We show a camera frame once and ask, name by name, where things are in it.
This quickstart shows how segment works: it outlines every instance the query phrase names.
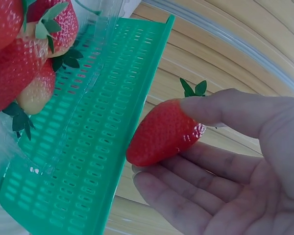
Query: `strawberry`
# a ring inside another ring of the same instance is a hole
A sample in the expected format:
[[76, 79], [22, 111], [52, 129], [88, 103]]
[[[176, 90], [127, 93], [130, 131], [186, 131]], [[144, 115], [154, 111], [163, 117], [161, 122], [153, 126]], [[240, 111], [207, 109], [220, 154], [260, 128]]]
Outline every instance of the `strawberry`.
[[0, 50], [0, 111], [37, 76], [48, 56], [48, 40], [31, 36], [35, 24]]
[[29, 115], [39, 113], [53, 95], [55, 72], [48, 59], [34, 80], [17, 96], [19, 106]]
[[0, 0], [0, 50], [16, 38], [23, 21], [21, 0]]
[[78, 21], [71, 0], [36, 0], [36, 2], [28, 8], [27, 21], [37, 22], [48, 9], [62, 2], [67, 2], [68, 6], [54, 18], [61, 26], [61, 30], [51, 33], [51, 36], [54, 38], [54, 53], [50, 51], [49, 58], [65, 54], [76, 39]]
[[[207, 83], [196, 86], [195, 92], [181, 78], [184, 94], [205, 96]], [[181, 109], [180, 99], [156, 105], [138, 126], [126, 151], [126, 159], [136, 166], [148, 166], [175, 156], [191, 147], [206, 127], [188, 117]]]

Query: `wooden slat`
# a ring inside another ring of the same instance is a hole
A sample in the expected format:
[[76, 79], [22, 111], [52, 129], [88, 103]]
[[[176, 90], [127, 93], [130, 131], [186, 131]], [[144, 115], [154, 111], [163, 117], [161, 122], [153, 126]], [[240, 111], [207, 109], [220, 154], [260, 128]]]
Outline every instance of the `wooden slat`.
[[207, 0], [207, 2], [256, 31], [294, 63], [294, 34], [261, 5], [253, 0]]
[[292, 0], [255, 0], [294, 34], [294, 3]]
[[[152, 7], [150, 5], [146, 5], [144, 3], [141, 4], [134, 13], [135, 15], [138, 15], [140, 17], [158, 22], [165, 22], [169, 16], [167, 12], [164, 12], [161, 9]], [[277, 79], [277, 77], [269, 73], [249, 56], [233, 48], [230, 44], [220, 40], [219, 38], [214, 37], [207, 31], [198, 28], [196, 25], [187, 22], [179, 17], [176, 18], [173, 29], [185, 35], [186, 38], [188, 37], [190, 39], [193, 39], [196, 43], [201, 43], [211, 50], [216, 51], [217, 53], [228, 58], [229, 61], [233, 62], [233, 66], [242, 67], [247, 72], [254, 75], [254, 77], [250, 78], [245, 78], [244, 76], [241, 77], [241, 80], [243, 80], [245, 83], [248, 79], [248, 83], [254, 83], [256, 82], [254, 78], [257, 77], [259, 80], [259, 86], [261, 86], [262, 84], [266, 84], [266, 86], [270, 87], [272, 90], [280, 95], [294, 96], [294, 91], [287, 87], [283, 81]]]
[[[177, 4], [180, 4], [192, 11], [203, 15], [212, 21], [218, 23], [219, 25], [225, 27], [230, 30], [235, 35], [244, 39], [246, 42], [257, 48], [259, 51], [264, 53], [269, 59], [275, 62], [278, 66], [280, 66], [289, 76], [294, 78], [294, 62], [289, 59], [282, 51], [273, 45], [266, 37], [258, 32], [258, 28], [250, 27], [245, 24], [245, 11], [248, 12], [248, 15], [253, 15], [253, 18], [258, 18], [260, 12], [253, 11], [248, 7], [245, 7], [245, 2], [249, 2], [252, 4], [252, 0], [242, 0], [242, 1], [224, 1], [224, 4], [227, 4], [232, 11], [239, 11], [241, 13], [241, 18], [237, 18], [236, 15], [233, 15], [231, 11], [227, 11], [224, 8], [220, 7], [218, 4], [215, 4], [214, 1], [206, 1], [206, 0], [193, 0], [193, 1], [184, 1], [184, 0], [173, 0]], [[267, 17], [270, 15], [269, 12], [266, 12], [264, 16]], [[281, 37], [284, 31], [273, 31], [273, 37]], [[287, 45], [292, 45], [292, 43], [285, 41]]]

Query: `strawberry leaf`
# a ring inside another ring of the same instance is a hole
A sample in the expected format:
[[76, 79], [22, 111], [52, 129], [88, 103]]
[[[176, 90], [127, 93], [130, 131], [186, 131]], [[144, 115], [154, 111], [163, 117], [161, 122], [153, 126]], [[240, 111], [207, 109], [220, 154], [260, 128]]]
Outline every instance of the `strawberry leaf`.
[[31, 140], [30, 125], [28, 121], [25, 122], [24, 129], [28, 139]]
[[183, 78], [180, 78], [180, 82], [182, 84], [182, 87], [184, 88], [184, 95], [185, 97], [189, 97], [189, 96], [194, 96], [195, 93], [193, 91], [193, 89], [191, 88], [190, 85], [188, 85], [188, 83], [183, 79]]
[[75, 40], [72, 47], [76, 47], [79, 44], [79, 40]]
[[65, 56], [63, 58], [63, 63], [66, 64], [67, 66], [70, 66], [71, 68], [75, 68], [75, 69], [79, 68], [79, 63], [75, 58]]
[[21, 134], [19, 131], [16, 132], [16, 137], [19, 139], [21, 137]]
[[36, 0], [22, 0], [22, 7], [23, 7], [23, 30], [26, 31], [26, 25], [27, 25], [27, 12], [28, 7], [33, 4]]
[[22, 114], [14, 116], [12, 120], [12, 131], [22, 131], [24, 124], [24, 116]]
[[31, 140], [30, 128], [32, 127], [35, 129], [34, 124], [17, 103], [12, 102], [2, 112], [13, 118], [12, 131], [16, 132], [16, 136], [18, 139], [21, 137], [20, 131], [25, 129], [28, 139]]
[[69, 56], [69, 57], [74, 58], [74, 59], [84, 58], [83, 54], [81, 52], [79, 52], [78, 50], [75, 50], [75, 49], [68, 50], [68, 52], [66, 53], [66, 56]]
[[33, 129], [36, 130], [36, 128], [35, 128], [33, 122], [32, 122], [29, 118], [28, 118], [28, 124], [29, 124], [29, 126], [30, 126], [31, 128], [33, 128]]
[[54, 43], [53, 43], [53, 39], [51, 36], [47, 36], [48, 38], [48, 46], [50, 47], [50, 50], [52, 52], [52, 54], [54, 54]]
[[17, 103], [12, 102], [8, 107], [2, 110], [4, 114], [8, 114], [9, 116], [16, 116], [22, 112], [21, 108]]
[[200, 82], [196, 87], [195, 87], [195, 94], [197, 96], [203, 96], [206, 93], [207, 90], [207, 81], [204, 80]]
[[51, 35], [49, 34], [44, 24], [42, 22], [38, 22], [36, 24], [35, 37], [37, 39], [46, 39], [47, 36], [51, 36]]
[[52, 20], [57, 17], [67, 6], [68, 2], [57, 3], [50, 8], [42, 17], [43, 20]]
[[54, 72], [57, 72], [63, 64], [63, 56], [58, 56], [52, 59], [52, 68]]
[[51, 20], [43, 20], [43, 25], [45, 26], [48, 33], [56, 33], [61, 31], [61, 26], [54, 19]]

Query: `human hand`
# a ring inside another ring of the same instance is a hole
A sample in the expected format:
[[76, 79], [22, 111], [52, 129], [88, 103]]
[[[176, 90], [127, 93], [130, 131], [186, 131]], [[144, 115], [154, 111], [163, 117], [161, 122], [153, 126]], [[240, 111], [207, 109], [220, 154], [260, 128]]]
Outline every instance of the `human hand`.
[[258, 138], [264, 158], [198, 142], [133, 167], [146, 202], [185, 235], [294, 235], [294, 98], [229, 89], [181, 105], [198, 122]]

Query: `perforated plastic tray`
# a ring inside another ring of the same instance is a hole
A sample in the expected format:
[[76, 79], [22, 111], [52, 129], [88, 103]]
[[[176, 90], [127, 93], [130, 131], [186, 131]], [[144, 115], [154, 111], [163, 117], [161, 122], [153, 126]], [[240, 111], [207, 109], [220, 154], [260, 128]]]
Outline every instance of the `perforated plastic tray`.
[[[67, 140], [52, 178], [36, 170], [13, 167], [0, 187], [2, 207], [33, 235], [100, 235], [111, 208], [146, 96], [169, 37], [174, 16], [167, 23], [119, 19], [105, 65], [79, 102], [67, 129]], [[31, 119], [37, 130], [31, 145], [22, 136], [20, 147], [37, 164], [52, 155], [75, 97], [91, 74], [96, 48], [87, 41], [81, 69], [62, 70], [45, 109]]]

